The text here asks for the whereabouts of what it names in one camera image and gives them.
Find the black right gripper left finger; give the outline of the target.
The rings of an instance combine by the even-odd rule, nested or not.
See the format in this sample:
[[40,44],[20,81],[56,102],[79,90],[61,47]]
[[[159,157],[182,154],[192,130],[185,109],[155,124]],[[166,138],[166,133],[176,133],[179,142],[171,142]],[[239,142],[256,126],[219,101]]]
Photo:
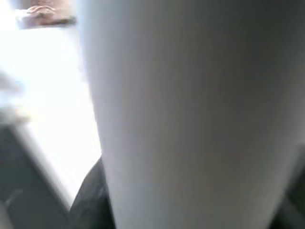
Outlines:
[[84,178],[70,208],[69,228],[116,228],[101,158]]

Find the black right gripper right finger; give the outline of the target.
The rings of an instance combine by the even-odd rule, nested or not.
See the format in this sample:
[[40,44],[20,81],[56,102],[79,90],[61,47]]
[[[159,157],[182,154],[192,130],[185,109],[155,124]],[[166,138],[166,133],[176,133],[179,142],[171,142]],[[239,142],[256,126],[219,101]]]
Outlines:
[[305,228],[305,145],[294,167],[282,204],[282,220],[286,229]]

